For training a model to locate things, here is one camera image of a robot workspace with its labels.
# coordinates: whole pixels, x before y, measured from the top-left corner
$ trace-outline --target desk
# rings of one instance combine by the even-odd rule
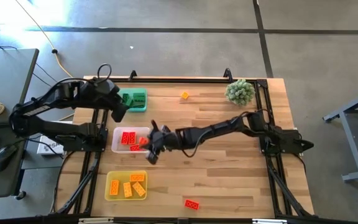
[[[14,105],[24,102],[38,53],[38,49],[0,50],[0,102],[5,105],[0,124],[6,125],[0,129],[0,148],[20,140],[7,125],[7,118]],[[24,145],[24,142],[17,144],[19,150],[8,167],[0,172],[0,197],[19,193],[24,175],[21,169]]]
[[[151,119],[158,126],[165,124],[171,130],[207,126],[231,119],[243,111],[255,111],[255,100],[243,108],[228,102],[224,96],[226,83],[116,84],[120,88],[146,88],[147,111],[127,113],[121,123],[108,117],[108,145],[101,157],[92,217],[274,217],[265,157],[259,152],[256,138],[240,133],[220,136],[202,144],[193,158],[185,157],[181,151],[164,152],[155,166],[150,165],[143,154],[115,154],[111,151],[115,127],[150,127]],[[292,129],[294,125],[283,79],[268,79],[268,88],[276,125]],[[180,98],[183,91],[190,95],[187,100]],[[90,122],[92,114],[93,110],[77,109],[73,122]],[[67,160],[58,186],[57,208],[62,207],[76,189],[83,157],[84,153],[77,152]],[[302,206],[313,213],[302,163],[293,155],[283,154],[282,157],[289,189]],[[147,198],[106,201],[106,174],[112,170],[146,170],[149,175]],[[87,195],[88,189],[85,189],[83,205]],[[185,208],[185,199],[199,202],[200,209]]]

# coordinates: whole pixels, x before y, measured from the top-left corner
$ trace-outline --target computer mouse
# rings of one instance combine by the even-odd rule
[[[4,146],[0,149],[0,171],[7,167],[16,151],[17,147],[14,144]]]

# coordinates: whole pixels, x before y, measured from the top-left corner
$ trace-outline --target wooden tabletop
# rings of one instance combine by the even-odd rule
[[[108,116],[108,145],[100,162],[93,217],[274,217],[266,161],[259,152],[257,138],[241,133],[220,136],[202,144],[193,158],[185,157],[181,151],[163,152],[154,166],[147,162],[143,154],[116,154],[111,151],[115,127],[151,127],[151,119],[158,126],[165,124],[171,130],[203,127],[231,119],[243,111],[255,111],[255,100],[240,108],[226,100],[224,92],[227,84],[220,83],[117,84],[120,88],[146,88],[147,111],[126,113],[121,123],[115,123]],[[268,79],[268,88],[276,125],[283,129],[293,129],[283,79]],[[184,91],[189,93],[187,100],[180,98]],[[73,122],[90,122],[92,113],[93,110],[77,109]],[[83,156],[84,153],[76,152],[67,160],[58,186],[57,208],[77,188]],[[313,213],[302,163],[293,155],[283,154],[282,157],[289,189],[302,206]],[[149,178],[147,198],[106,201],[106,174],[112,170],[146,170]],[[83,205],[87,195],[88,187],[85,189]],[[278,197],[284,211],[281,191],[278,191]],[[186,199],[199,202],[200,209],[185,208],[183,205]]]

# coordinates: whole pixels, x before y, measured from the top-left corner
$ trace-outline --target yellow tray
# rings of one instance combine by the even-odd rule
[[[129,178],[131,174],[144,174],[144,181],[139,182],[146,193],[143,196],[139,194],[133,188],[136,182],[131,182],[132,196],[125,198],[124,196],[124,183],[130,182]],[[110,185],[112,180],[119,180],[118,194],[110,195]],[[144,200],[147,196],[147,173],[144,170],[134,171],[110,171],[106,177],[106,190],[104,191],[104,198],[106,200]]]

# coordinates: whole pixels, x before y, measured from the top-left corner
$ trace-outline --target small potted plant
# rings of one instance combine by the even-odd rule
[[[235,105],[245,106],[253,99],[255,89],[252,84],[247,83],[245,79],[239,79],[234,83],[228,84],[224,95]]]

